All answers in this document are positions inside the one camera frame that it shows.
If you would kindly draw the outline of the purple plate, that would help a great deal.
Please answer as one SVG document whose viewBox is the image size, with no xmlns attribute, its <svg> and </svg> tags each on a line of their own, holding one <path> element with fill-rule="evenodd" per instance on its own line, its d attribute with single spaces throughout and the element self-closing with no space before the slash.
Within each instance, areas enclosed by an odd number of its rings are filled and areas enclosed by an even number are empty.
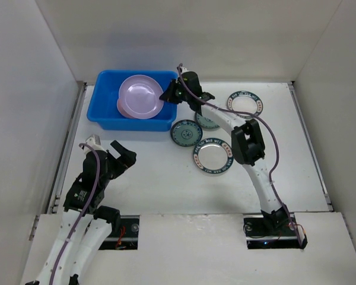
<svg viewBox="0 0 356 285">
<path fill-rule="evenodd" d="M 124 110 L 134 119 L 151 119 L 157 116 L 164 102 L 159 99 L 163 89 L 156 80 L 146 75 L 133 75 L 123 81 L 119 98 Z"/>
</svg>

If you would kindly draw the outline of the pink plate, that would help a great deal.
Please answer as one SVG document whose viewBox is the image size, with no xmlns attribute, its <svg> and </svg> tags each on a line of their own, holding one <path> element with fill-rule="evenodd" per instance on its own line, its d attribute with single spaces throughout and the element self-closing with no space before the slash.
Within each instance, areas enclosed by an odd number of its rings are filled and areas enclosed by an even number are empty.
<svg viewBox="0 0 356 285">
<path fill-rule="evenodd" d="M 124 110 L 124 108 L 123 108 L 123 106 L 122 106 L 122 104 L 121 104 L 120 99 L 117 100 L 116 106 L 117 106 L 118 112 L 119 112 L 122 116 L 124 116 L 124 117 L 126 117 L 126 118 L 129 118 L 129 119 L 134 119 L 133 116 L 131 116 L 130 114 L 128 114 L 128 113 Z"/>
</svg>

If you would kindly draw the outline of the teal patterned small plate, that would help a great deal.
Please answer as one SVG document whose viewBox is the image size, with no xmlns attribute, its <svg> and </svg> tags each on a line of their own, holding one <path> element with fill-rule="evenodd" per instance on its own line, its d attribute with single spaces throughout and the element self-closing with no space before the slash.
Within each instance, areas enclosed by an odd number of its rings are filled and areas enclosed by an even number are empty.
<svg viewBox="0 0 356 285">
<path fill-rule="evenodd" d="M 193 147 L 202 139 L 203 130 L 193 120 L 177 121 L 170 130 L 172 141 L 181 147 Z"/>
<path fill-rule="evenodd" d="M 214 131 L 216 129 L 219 129 L 220 126 L 217 125 L 215 122 L 213 122 L 212 120 L 203 117 L 202 115 L 200 115 L 198 112 L 195 113 L 194 115 L 195 118 L 195 122 L 203 129 L 208 130 L 208 131 Z"/>
</svg>

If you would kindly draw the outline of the green rimmed white plate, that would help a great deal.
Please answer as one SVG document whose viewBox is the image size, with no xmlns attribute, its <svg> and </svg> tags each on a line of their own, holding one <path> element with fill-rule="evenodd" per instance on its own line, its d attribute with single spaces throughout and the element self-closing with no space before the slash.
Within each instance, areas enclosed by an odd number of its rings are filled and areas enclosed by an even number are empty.
<svg viewBox="0 0 356 285">
<path fill-rule="evenodd" d="M 263 111 L 262 99 L 249 91 L 236 91 L 227 99 L 228 110 L 252 113 L 259 116 Z"/>
<path fill-rule="evenodd" d="M 234 162 L 230 145 L 220 138 L 205 138 L 193 149 L 193 161 L 196 167 L 209 174 L 221 175 Z"/>
</svg>

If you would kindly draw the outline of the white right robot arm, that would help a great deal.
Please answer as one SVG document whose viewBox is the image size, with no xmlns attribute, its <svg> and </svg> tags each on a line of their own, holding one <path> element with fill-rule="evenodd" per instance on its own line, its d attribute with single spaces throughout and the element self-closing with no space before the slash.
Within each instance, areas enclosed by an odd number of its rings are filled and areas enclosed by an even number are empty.
<svg viewBox="0 0 356 285">
<path fill-rule="evenodd" d="M 232 155 L 247 171 L 258 195 L 263 228 L 272 235 L 279 233 L 289 225 L 291 216 L 272 181 L 272 172 L 279 163 L 279 148 L 270 126 L 260 116 L 222 107 L 212 94 L 203 91 L 197 73 L 183 65 L 177 71 L 178 78 L 171 80 L 160 99 L 175 105 L 186 102 L 192 111 L 212 120 L 230 136 Z M 276 160 L 271 170 L 265 164 L 261 125 L 270 133 L 275 147 Z"/>
</svg>

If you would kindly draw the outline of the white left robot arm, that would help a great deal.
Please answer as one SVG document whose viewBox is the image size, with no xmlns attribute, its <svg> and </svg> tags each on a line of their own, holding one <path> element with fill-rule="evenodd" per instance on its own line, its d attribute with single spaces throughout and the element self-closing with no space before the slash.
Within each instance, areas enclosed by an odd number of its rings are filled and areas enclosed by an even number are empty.
<svg viewBox="0 0 356 285">
<path fill-rule="evenodd" d="M 136 153 L 118 141 L 114 157 L 92 135 L 80 144 L 85 159 L 82 172 L 66 193 L 62 220 L 43 268 L 31 284 L 81 284 L 97 251 L 110 235 L 122 238 L 126 227 L 118 209 L 103 206 L 108 184 L 136 163 Z"/>
</svg>

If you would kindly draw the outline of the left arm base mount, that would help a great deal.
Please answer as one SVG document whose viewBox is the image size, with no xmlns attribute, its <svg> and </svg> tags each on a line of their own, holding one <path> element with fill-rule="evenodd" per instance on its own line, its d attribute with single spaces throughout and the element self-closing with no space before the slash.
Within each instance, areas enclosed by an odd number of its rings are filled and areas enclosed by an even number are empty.
<svg viewBox="0 0 356 285">
<path fill-rule="evenodd" d="M 140 216 L 122 216 L 120 226 L 113 230 L 99 247 L 100 251 L 130 251 L 138 249 Z"/>
</svg>

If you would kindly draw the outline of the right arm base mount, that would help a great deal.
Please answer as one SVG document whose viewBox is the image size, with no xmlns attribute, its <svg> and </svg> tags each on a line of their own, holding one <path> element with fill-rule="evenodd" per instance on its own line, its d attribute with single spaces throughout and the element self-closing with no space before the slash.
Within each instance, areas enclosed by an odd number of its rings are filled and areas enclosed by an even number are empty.
<svg viewBox="0 0 356 285">
<path fill-rule="evenodd" d="M 291 218 L 292 223 L 288 221 L 278 229 L 269 230 L 263 223 L 262 215 L 244 216 L 247 249 L 305 249 L 308 244 L 306 231 L 296 223 L 294 214 Z"/>
</svg>

